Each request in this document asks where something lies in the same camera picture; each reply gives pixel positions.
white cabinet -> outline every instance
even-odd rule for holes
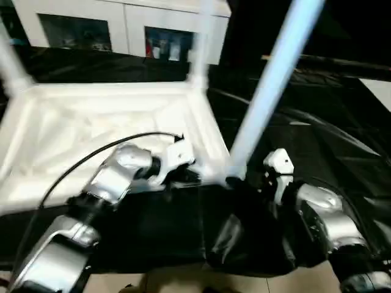
[[[13,0],[32,46],[128,54],[123,4],[96,0]]]
[[[187,61],[199,28],[199,14],[138,5],[126,5],[126,26],[130,54]],[[224,44],[228,17],[214,16],[208,63],[218,64]]]
[[[208,63],[218,64],[230,17],[215,1]],[[32,46],[191,60],[200,0],[13,0]]]

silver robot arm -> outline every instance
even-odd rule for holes
[[[14,271],[8,292],[81,291],[89,275],[89,256],[101,239],[97,223],[117,209],[132,183],[151,179],[161,184],[169,171],[194,162],[184,140],[169,146],[166,153],[170,156],[152,156],[130,143],[118,146],[70,200],[70,211],[53,221]]]
[[[270,153],[264,165],[269,178],[274,174],[274,182],[269,182],[277,185],[272,199],[274,214],[288,214],[283,225],[291,229],[294,239],[290,242],[296,244],[293,250],[302,255],[302,264],[314,266],[328,259],[342,292],[391,292],[389,271],[371,254],[342,196],[327,188],[293,182],[293,164],[285,149]]]

floor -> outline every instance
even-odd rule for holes
[[[6,272],[0,276],[8,277]],[[127,284],[140,286],[147,293],[201,293],[210,286],[240,293],[339,293],[338,280],[328,262],[312,269],[298,269],[276,278],[254,278],[204,272],[197,267],[177,267],[143,274],[92,275],[84,293],[118,293]]]

black cable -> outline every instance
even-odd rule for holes
[[[44,194],[44,196],[42,197],[41,199],[41,202],[40,204],[38,205],[38,208],[34,211],[32,217],[30,218],[30,221],[27,225],[27,228],[24,232],[24,235],[22,237],[22,240],[18,246],[18,249],[16,251],[16,258],[15,258],[15,262],[14,262],[14,269],[16,267],[18,267],[18,265],[20,264],[20,261],[21,261],[21,256],[23,254],[23,250],[24,250],[24,247],[26,246],[26,243],[29,239],[29,236],[31,234],[31,231],[32,231],[32,227],[34,226],[34,223],[35,221],[37,220],[38,218],[38,215],[40,213],[40,211],[44,208],[44,205],[45,205],[45,201],[49,198],[51,192],[57,187],[57,185],[65,178],[67,177],[72,171],[74,171],[76,168],[78,168],[81,164],[85,163],[86,161],[88,161],[89,159],[91,159],[92,157],[94,157],[95,155],[101,153],[102,151],[105,151],[107,150],[108,148],[111,148],[111,147],[114,147],[116,145],[119,145],[120,143],[123,143],[123,142],[127,142],[128,140],[132,140],[132,139],[138,139],[139,137],[143,137],[143,136],[155,136],[155,135],[162,135],[162,136],[172,136],[175,138],[175,140],[180,140],[182,139],[182,137],[176,135],[176,134],[172,134],[172,133],[168,133],[168,132],[159,132],[159,131],[155,131],[155,132],[144,132],[144,133],[140,133],[140,134],[135,134],[133,136],[128,136],[128,137],[124,137],[123,139],[118,139],[116,140],[115,142],[111,142],[95,151],[93,151],[92,153],[90,153],[89,155],[85,156],[84,158],[82,158],[80,161],[78,161],[75,165],[73,165],[72,167],[70,167],[67,171],[65,171],[54,183],[53,185],[48,189],[48,191],[46,191],[46,193]]]

black cloth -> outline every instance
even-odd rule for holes
[[[188,72],[188,65],[107,52],[19,48],[18,53],[38,82],[183,81]],[[235,97],[251,100],[261,70],[210,68],[208,99],[229,148],[248,107]],[[390,259],[390,122],[390,112],[358,79],[295,73],[249,162],[249,181],[257,186],[270,151],[287,149],[295,178],[339,190],[351,203],[373,257]],[[243,275],[288,273],[297,262],[257,200],[250,192],[219,186],[132,195],[112,219],[116,228],[104,237],[93,269],[139,273],[201,262]],[[44,211],[30,245],[65,209]],[[12,266],[30,215],[0,217],[2,269]]]

